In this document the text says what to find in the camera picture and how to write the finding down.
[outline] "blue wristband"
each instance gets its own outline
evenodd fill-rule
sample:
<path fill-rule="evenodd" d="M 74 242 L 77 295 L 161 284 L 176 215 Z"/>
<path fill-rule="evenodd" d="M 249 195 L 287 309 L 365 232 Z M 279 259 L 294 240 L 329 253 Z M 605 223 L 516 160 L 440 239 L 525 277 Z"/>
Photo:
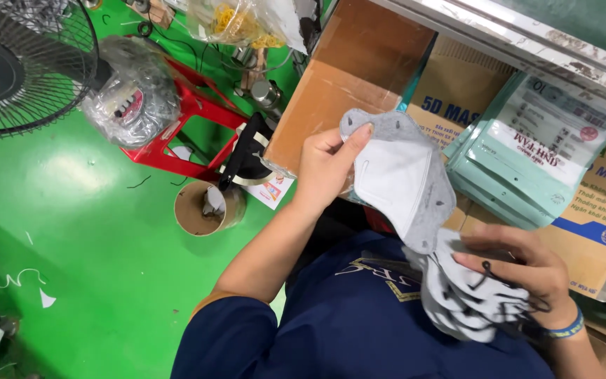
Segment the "blue wristband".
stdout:
<path fill-rule="evenodd" d="M 564 339 L 567 337 L 571 337 L 576 333 L 582 331 L 584 329 L 584 315 L 581 313 L 581 309 L 577 306 L 577 319 L 564 329 L 550 329 L 549 335 L 554 339 Z"/>

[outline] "plastic bag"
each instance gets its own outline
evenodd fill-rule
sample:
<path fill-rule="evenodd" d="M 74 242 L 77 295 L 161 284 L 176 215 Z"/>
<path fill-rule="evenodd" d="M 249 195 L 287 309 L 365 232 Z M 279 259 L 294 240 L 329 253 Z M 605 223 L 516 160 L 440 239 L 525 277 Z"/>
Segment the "plastic bag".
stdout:
<path fill-rule="evenodd" d="M 108 36 L 100 41 L 100 57 L 114 73 L 101 91 L 86 96 L 80 109 L 109 142 L 139 148 L 178 119 L 171 68 L 145 41 Z"/>
<path fill-rule="evenodd" d="M 188 0 L 187 29 L 194 39 L 307 53 L 292 0 Z"/>

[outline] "red stool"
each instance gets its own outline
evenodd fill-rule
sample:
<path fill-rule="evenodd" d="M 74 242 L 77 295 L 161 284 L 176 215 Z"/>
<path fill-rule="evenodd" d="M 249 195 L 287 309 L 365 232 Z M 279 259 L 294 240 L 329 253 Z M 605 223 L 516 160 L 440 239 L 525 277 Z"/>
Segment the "red stool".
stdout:
<path fill-rule="evenodd" d="M 135 163 L 204 181 L 218 181 L 220 174 L 216 170 L 230 155 L 233 143 L 238 139 L 237 134 L 231 137 L 230 141 L 219 151 L 219 154 L 207 165 L 200 165 L 178 158 L 172 149 L 168 149 L 168 144 L 192 116 L 204 117 L 232 130 L 245 124 L 248 116 L 217 90 L 216 83 L 212 79 L 197 73 L 171 56 L 165 56 L 165 58 L 170 66 L 180 74 L 174 76 L 174 85 L 181 97 L 181 115 L 177 122 L 170 125 L 147 145 L 135 150 L 124 148 L 121 148 L 121 150 Z M 204 92 L 199 91 L 196 86 L 210 87 L 223 99 L 223 102 L 212 99 Z M 172 156 L 165 154 L 165 150 L 169 150 Z"/>

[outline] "fan grille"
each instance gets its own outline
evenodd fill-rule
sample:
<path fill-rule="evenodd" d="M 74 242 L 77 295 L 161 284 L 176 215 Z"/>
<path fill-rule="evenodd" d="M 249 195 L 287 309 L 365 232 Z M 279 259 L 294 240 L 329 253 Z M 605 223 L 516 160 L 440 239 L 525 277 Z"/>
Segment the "fan grille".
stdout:
<path fill-rule="evenodd" d="M 0 138 L 72 110 L 89 91 L 97 59 L 95 31 L 78 0 L 0 0 Z"/>

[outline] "navy blue shirt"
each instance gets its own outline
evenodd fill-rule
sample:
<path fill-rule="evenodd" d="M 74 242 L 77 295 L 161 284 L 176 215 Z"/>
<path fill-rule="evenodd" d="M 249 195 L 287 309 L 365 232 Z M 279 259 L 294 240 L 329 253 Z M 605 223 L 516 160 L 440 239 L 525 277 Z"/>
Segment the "navy blue shirt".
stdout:
<path fill-rule="evenodd" d="M 279 327 L 256 299 L 207 304 L 171 378 L 553 378 L 525 340 L 498 331 L 491 343 L 463 342 L 436 329 L 400 246 L 366 231 L 317 258 L 288 289 Z"/>

